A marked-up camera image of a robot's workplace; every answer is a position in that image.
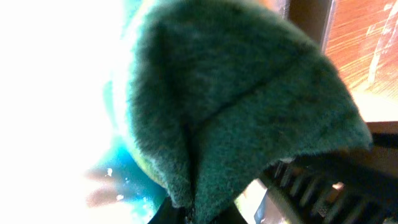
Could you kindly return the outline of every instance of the overexposed light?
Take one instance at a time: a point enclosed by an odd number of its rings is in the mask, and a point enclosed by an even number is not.
[[[344,188],[344,184],[341,183],[341,182],[338,182],[338,183],[333,184],[332,187],[333,187],[334,189],[336,189],[336,190],[341,190],[341,189]]]

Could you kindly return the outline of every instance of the green felt cloth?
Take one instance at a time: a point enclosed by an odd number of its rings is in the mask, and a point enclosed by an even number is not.
[[[144,2],[113,80],[118,123],[196,223],[278,159],[371,144],[334,66],[278,15],[243,0]]]

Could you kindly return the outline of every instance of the black vent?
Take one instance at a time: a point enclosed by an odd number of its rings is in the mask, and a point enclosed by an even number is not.
[[[374,224],[397,213],[397,179],[333,156],[279,162],[260,179],[292,223]]]

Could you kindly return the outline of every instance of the wooden surface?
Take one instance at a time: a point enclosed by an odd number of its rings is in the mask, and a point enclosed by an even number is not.
[[[366,121],[398,120],[398,0],[337,0],[326,54]]]

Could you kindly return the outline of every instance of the green plush hood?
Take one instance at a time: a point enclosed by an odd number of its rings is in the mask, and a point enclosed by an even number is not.
[[[113,80],[119,127],[197,223],[278,159],[372,142],[316,44],[257,4],[146,1],[130,25]]]

